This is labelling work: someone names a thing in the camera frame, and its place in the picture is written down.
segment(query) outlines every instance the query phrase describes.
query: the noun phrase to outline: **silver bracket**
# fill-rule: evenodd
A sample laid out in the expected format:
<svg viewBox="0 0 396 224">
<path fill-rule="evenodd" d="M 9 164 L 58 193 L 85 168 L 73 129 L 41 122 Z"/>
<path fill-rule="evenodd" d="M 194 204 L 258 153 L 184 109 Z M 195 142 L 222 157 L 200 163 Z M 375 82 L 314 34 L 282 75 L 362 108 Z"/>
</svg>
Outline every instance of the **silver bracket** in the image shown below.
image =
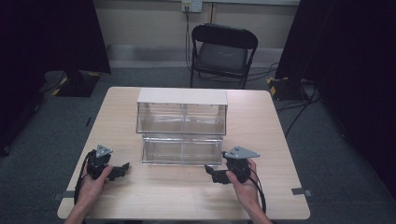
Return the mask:
<svg viewBox="0 0 396 224">
<path fill-rule="evenodd" d="M 232 159 L 246 159 L 246 158 L 254 158 L 260 157 L 260 154 L 254 151 L 250 151 L 245 149 L 244 147 L 233 147 L 230 151 L 225 152 L 224 157 L 232 158 Z"/>
<path fill-rule="evenodd" d="M 104 147 L 102 145 L 98 145 L 96 148 L 96 158 L 104 157 L 107 154 L 112 153 L 113 150 L 111 150 L 108 147 Z"/>
</svg>

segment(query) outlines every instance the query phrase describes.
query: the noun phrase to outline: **chair seat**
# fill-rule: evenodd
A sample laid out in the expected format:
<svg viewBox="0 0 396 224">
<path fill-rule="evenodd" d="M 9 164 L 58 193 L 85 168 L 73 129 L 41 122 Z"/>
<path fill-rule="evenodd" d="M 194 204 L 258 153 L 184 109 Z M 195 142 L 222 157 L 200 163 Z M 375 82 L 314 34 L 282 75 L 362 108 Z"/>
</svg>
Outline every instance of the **chair seat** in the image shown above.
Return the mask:
<svg viewBox="0 0 396 224">
<path fill-rule="evenodd" d="M 198 69 L 229 72 L 242 76 L 247 67 L 247 49 L 203 43 L 198 55 L 195 64 Z"/>
</svg>

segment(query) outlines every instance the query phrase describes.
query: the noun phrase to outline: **chair backrest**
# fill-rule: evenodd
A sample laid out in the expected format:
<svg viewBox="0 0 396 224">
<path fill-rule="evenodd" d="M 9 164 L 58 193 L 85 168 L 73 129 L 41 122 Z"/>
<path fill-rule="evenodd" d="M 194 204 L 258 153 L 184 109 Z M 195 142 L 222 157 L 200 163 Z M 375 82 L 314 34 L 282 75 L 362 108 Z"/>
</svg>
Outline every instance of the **chair backrest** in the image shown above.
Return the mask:
<svg viewBox="0 0 396 224">
<path fill-rule="evenodd" d="M 191 38 L 193 42 L 196 40 L 240 49 L 256 49 L 259 43 L 257 37 L 248 30 L 212 23 L 196 26 Z"/>
</svg>

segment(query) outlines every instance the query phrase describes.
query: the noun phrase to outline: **person's right hand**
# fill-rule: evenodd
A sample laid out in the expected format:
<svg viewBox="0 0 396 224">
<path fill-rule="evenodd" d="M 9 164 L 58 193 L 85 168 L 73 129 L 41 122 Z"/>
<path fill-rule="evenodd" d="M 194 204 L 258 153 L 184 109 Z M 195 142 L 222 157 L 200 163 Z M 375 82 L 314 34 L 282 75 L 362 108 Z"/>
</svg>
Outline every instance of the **person's right hand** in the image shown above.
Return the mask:
<svg viewBox="0 0 396 224">
<path fill-rule="evenodd" d="M 248 165 L 250 169 L 257 174 L 256 171 L 256 163 L 251 159 L 247 158 Z M 233 184 L 233 189 L 235 190 L 236 197 L 238 201 L 242 204 L 244 209 L 247 211 L 251 220 L 255 224 L 269 224 L 272 223 L 267 215 L 264 214 L 262 208 L 259 203 L 258 189 L 250 179 L 248 179 L 245 183 L 240 183 L 236 175 L 232 171 L 227 171 L 226 175 L 228 179 Z M 253 179 L 256 183 L 258 181 L 258 177 L 251 172 L 250 178 Z"/>
</svg>

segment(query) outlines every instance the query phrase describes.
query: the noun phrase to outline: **human arm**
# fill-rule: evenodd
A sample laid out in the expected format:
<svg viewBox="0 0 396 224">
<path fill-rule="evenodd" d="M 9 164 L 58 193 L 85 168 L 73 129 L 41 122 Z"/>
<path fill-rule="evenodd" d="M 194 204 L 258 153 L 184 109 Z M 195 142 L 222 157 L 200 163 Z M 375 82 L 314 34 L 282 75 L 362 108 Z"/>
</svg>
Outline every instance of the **human arm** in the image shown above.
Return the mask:
<svg viewBox="0 0 396 224">
<path fill-rule="evenodd" d="M 82 180 L 81 189 L 79 190 L 78 201 L 64 222 L 65 224 L 82 223 L 84 217 L 99 198 L 105 186 L 106 178 L 112 169 L 113 166 L 108 165 L 95 180 L 90 175 L 86 175 L 86 170 L 84 171 L 83 175 L 85 177 Z"/>
<path fill-rule="evenodd" d="M 252 159 L 247 159 L 250 169 L 256 173 L 256 163 Z M 235 190 L 236 197 L 238 201 L 242 204 L 247 214 L 250 216 L 251 220 L 255 224 L 270 224 L 271 220 L 262 211 L 259 203 L 258 190 L 257 187 L 247 180 L 245 183 L 240 183 L 236 175 L 227 171 L 226 175 L 230 182 L 233 184 L 233 189 Z M 257 182 L 258 177 L 255 175 L 250 176 L 254 181 Z"/>
</svg>

